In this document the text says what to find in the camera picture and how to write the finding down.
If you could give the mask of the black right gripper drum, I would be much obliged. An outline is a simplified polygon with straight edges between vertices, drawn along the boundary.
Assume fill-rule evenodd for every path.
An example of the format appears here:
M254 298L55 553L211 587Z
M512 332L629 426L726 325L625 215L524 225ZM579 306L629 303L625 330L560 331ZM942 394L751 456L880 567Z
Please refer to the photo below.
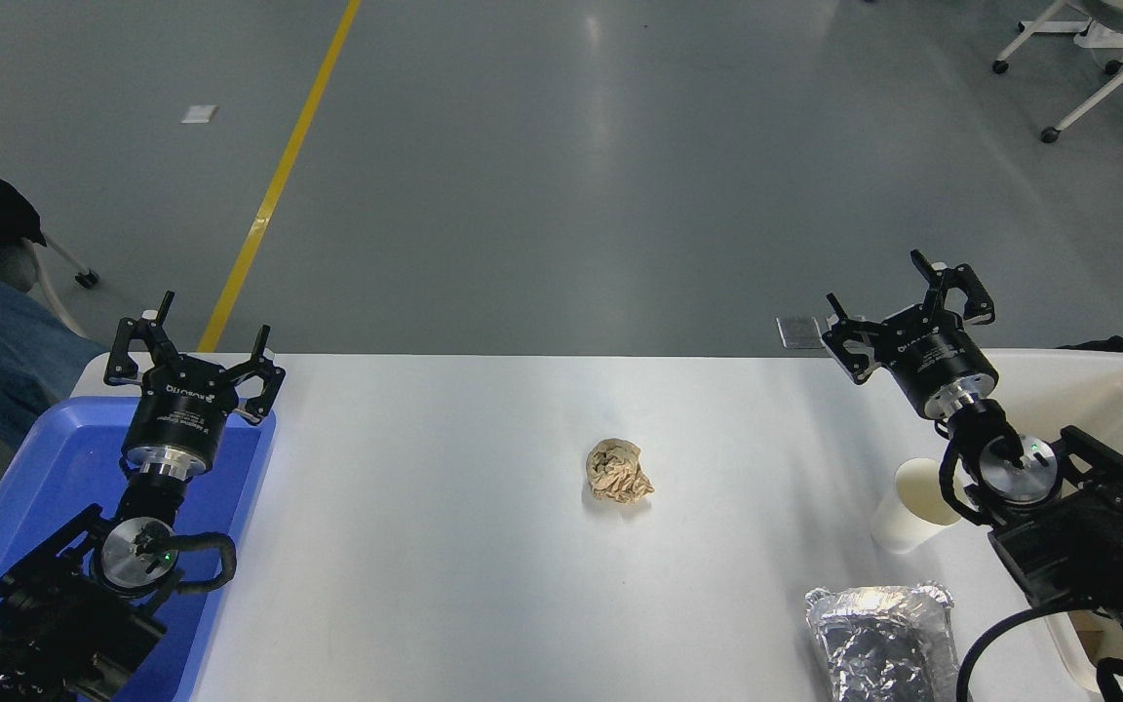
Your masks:
M882 325L876 361L919 417L949 419L964 404L992 396L998 372L964 329L961 314L911 306Z

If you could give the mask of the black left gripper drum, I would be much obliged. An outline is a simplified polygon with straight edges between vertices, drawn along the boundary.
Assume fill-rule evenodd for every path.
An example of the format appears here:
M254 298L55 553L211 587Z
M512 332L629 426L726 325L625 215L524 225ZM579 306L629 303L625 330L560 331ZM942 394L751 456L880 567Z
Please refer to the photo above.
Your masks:
M214 461L223 427L238 405L235 388L222 366L183 359L179 368L157 365L144 373L141 400L126 434L128 461L170 449L197 461Z

